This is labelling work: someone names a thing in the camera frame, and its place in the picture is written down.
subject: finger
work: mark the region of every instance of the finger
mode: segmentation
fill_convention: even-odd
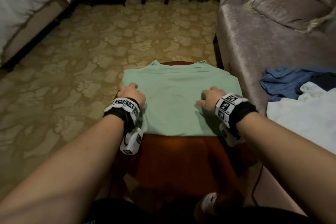
[[[135,89],[137,89],[137,88],[139,87],[139,86],[138,86],[137,84],[135,84],[134,82],[131,82],[128,86],[131,87],[131,88],[135,88]]]
[[[202,90],[202,93],[203,93],[204,95],[207,95],[209,92],[210,92],[210,90]]]
[[[123,85],[123,83],[121,83],[120,84],[120,92],[121,92],[121,94],[125,91],[125,89],[126,89],[126,86]]]
[[[196,101],[196,105],[205,107],[205,100],[197,100],[197,101]]]

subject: hand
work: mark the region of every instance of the hand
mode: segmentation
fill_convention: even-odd
[[[212,86],[210,90],[202,90],[205,94],[205,100],[197,100],[196,105],[204,107],[208,111],[214,111],[218,100],[226,93],[224,90],[219,90],[216,86]]]
[[[144,94],[140,93],[138,90],[138,85],[135,84],[134,82],[131,82],[128,87],[125,85],[121,84],[120,85],[120,91],[118,92],[118,98],[133,98],[135,99],[139,106],[140,109],[144,107],[145,102],[146,102],[146,97]]]

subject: floral carpet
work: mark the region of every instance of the floral carpet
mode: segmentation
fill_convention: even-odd
[[[0,199],[97,122],[125,69],[206,60],[217,1],[80,4],[0,81]]]

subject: black shorts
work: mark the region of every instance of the black shorts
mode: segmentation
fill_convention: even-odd
[[[297,224],[315,223],[306,216],[290,211],[269,208],[249,207],[240,208],[212,218],[212,224],[284,224],[287,222]],[[136,205],[119,198],[104,198],[94,201],[84,224],[110,224],[110,223],[154,223],[149,213],[142,211]]]
[[[103,198],[94,201],[84,224],[154,223],[149,213],[120,198]]]

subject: round wooden table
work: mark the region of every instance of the round wooden table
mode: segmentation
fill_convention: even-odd
[[[158,192],[201,196],[220,191],[228,183],[242,191],[218,137],[168,137],[145,134],[136,155],[127,156],[119,152],[118,159],[119,163],[123,163],[126,172],[141,186]]]

